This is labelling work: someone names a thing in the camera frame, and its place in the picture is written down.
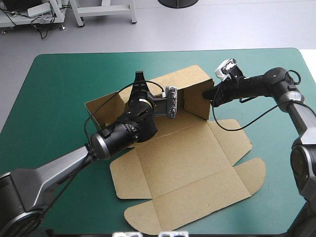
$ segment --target unfolded cardboard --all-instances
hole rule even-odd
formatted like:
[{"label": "unfolded cardboard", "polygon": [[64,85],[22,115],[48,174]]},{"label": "unfolded cardboard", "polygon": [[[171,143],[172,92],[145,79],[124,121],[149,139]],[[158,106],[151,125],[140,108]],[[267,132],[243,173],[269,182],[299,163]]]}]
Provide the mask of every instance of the unfolded cardboard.
[{"label": "unfolded cardboard", "polygon": [[[155,118],[157,134],[110,165],[119,198],[152,199],[124,213],[132,227],[150,235],[174,230],[252,196],[266,175],[260,158],[234,167],[252,145],[243,131],[226,132],[207,121],[210,103],[201,94],[213,81],[199,66],[153,81],[178,88],[177,118]],[[152,85],[150,90],[160,93]],[[120,93],[95,115],[97,127],[113,122],[124,111],[129,93]],[[110,96],[86,103],[88,110],[93,112]],[[228,128],[239,127],[235,120],[220,122]]]}]

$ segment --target black base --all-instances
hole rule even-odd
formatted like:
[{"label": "black base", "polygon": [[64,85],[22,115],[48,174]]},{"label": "black base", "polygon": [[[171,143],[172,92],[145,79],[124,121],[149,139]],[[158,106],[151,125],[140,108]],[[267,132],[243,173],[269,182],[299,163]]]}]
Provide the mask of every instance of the black base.
[{"label": "black base", "polygon": [[189,7],[198,2],[198,0],[158,0],[162,5],[171,8]]}]

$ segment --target white device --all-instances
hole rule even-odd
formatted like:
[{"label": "white device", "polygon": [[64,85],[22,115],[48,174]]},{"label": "white device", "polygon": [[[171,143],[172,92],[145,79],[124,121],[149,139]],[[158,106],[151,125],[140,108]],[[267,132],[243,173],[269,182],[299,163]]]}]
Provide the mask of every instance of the white device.
[{"label": "white device", "polygon": [[50,12],[50,4],[48,2],[41,5],[37,5],[28,9],[29,17],[39,16],[45,13]]}]

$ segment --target silver arm segment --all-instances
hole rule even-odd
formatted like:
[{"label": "silver arm segment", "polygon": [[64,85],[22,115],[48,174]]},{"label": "silver arm segment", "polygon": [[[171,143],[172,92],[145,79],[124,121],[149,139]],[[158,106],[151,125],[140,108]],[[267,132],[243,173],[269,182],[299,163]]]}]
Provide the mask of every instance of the silver arm segment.
[{"label": "silver arm segment", "polygon": [[[88,154],[81,147],[36,169],[16,169],[11,177],[26,211],[47,207],[54,198],[58,184],[67,180]],[[86,164],[93,161],[88,157]]]},{"label": "silver arm segment", "polygon": [[316,144],[316,118],[312,111],[299,104],[288,105],[287,111],[300,135],[293,146]]}]

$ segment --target cart wheel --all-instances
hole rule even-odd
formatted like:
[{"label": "cart wheel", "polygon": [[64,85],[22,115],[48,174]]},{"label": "cart wheel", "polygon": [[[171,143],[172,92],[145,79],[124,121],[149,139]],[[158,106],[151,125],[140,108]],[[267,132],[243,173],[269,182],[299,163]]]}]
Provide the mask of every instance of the cart wheel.
[{"label": "cart wheel", "polygon": [[3,29],[1,29],[1,34],[2,34],[3,36],[5,36],[5,35],[7,35],[7,34],[8,34],[8,32],[7,32],[7,31],[5,31],[5,30],[3,30]]},{"label": "cart wheel", "polygon": [[84,18],[83,17],[80,17],[81,21],[83,22],[83,25],[82,26],[79,26],[79,27],[84,27],[85,24],[84,24]]},{"label": "cart wheel", "polygon": [[65,31],[65,30],[67,30],[67,28],[63,24],[60,24],[59,30],[60,31]]}]

